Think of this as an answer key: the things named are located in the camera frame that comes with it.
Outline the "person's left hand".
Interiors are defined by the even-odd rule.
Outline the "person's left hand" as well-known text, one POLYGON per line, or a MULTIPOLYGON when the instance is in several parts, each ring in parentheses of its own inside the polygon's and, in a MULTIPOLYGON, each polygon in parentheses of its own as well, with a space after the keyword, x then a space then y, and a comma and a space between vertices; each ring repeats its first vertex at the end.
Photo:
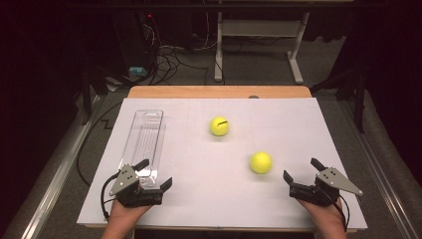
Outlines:
POLYGON ((124 207, 115 200, 111 206, 111 212, 107 226, 109 228, 129 230, 133 228, 138 220, 150 209, 150 206, 140 206, 134 208, 124 207))

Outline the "plain yellow tennis ball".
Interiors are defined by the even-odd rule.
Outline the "plain yellow tennis ball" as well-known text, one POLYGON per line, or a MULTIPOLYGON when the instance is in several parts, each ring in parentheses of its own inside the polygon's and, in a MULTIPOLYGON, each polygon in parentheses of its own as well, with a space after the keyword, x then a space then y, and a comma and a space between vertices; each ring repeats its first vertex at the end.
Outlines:
POLYGON ((272 158, 263 151, 254 153, 250 158, 251 169, 258 174, 266 174, 272 168, 272 158))

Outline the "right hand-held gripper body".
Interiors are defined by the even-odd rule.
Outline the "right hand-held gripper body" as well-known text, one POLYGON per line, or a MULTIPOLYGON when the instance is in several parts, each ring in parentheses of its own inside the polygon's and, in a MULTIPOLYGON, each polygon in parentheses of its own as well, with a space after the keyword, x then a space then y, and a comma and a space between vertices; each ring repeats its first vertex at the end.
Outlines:
POLYGON ((289 188, 291 197, 323 207, 335 203, 341 190, 358 196, 363 194, 361 189, 334 167, 320 171, 314 185, 298 184, 289 177, 289 188))

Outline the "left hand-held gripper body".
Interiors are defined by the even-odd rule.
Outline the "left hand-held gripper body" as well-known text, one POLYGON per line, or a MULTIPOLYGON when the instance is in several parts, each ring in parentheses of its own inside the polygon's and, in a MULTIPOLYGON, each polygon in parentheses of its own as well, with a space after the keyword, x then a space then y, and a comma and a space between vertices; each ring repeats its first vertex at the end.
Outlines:
POLYGON ((125 164, 120 169, 109 195, 114 196, 127 208, 160 205, 163 191, 161 189, 144 189, 133 167, 134 165, 125 164))

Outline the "clear plastic container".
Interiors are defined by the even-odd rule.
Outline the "clear plastic container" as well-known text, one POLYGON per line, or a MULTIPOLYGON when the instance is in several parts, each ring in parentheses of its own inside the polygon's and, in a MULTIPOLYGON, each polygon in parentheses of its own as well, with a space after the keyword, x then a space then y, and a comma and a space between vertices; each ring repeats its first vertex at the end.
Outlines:
POLYGON ((145 159, 149 165, 137 169, 142 187, 154 187, 158 174, 166 123, 162 110, 140 110, 134 113, 119 168, 125 164, 135 166, 145 159))

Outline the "yellow tennis ball black mark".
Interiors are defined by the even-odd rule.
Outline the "yellow tennis ball black mark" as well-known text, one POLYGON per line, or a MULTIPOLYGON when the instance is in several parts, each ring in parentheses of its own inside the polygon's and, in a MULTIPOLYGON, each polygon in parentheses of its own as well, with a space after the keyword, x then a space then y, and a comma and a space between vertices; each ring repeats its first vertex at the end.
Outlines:
POLYGON ((223 117, 214 117, 210 121, 210 131, 217 136, 225 135, 229 130, 229 123, 223 117))

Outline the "dark metal stand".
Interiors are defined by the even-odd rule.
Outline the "dark metal stand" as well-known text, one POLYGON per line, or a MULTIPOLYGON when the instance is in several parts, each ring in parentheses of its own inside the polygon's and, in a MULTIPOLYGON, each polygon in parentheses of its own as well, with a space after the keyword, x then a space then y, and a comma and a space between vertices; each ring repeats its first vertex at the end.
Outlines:
POLYGON ((310 87, 310 91, 314 94, 322 89, 333 88, 337 88, 335 97, 338 101, 348 101, 350 98, 354 98, 354 124, 360 133, 364 133, 363 110, 365 76, 363 71, 357 68, 347 69, 342 73, 334 75, 333 77, 310 87))
POLYGON ((91 96, 91 90, 94 90, 98 96, 106 96, 108 93, 107 78, 112 78, 125 87, 133 86, 132 81, 112 72, 104 66, 86 66, 82 71, 82 97, 84 109, 82 125, 86 125, 93 115, 94 100, 91 96))

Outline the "person's right hand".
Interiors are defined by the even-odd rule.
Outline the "person's right hand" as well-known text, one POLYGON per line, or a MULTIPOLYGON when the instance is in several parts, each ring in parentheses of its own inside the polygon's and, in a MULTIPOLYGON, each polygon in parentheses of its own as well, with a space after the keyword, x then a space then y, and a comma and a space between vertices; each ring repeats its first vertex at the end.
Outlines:
POLYGON ((335 206, 321 207, 303 200, 298 200, 298 203, 311 215, 318 232, 343 231, 345 233, 343 219, 335 206))

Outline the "black computer tower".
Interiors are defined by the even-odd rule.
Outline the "black computer tower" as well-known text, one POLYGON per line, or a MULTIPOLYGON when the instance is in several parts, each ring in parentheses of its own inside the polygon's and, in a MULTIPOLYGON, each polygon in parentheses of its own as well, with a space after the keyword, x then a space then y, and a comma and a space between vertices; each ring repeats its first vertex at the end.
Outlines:
POLYGON ((139 15, 131 12, 115 13, 112 19, 126 68, 150 68, 153 65, 153 53, 147 46, 139 15))

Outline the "white metal stand frame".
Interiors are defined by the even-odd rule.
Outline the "white metal stand frame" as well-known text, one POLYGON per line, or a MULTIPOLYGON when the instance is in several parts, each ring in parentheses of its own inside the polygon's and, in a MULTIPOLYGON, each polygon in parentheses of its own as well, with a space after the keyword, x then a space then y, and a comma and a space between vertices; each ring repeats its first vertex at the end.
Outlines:
POLYGON ((304 79, 297 61, 297 54, 302 43, 308 24, 310 13, 303 14, 301 20, 296 21, 265 21, 265 20, 224 20, 222 13, 217 19, 217 43, 214 63, 214 80, 223 81, 223 51, 224 37, 266 37, 266 38, 294 38, 294 47, 286 52, 295 82, 304 83, 304 79))

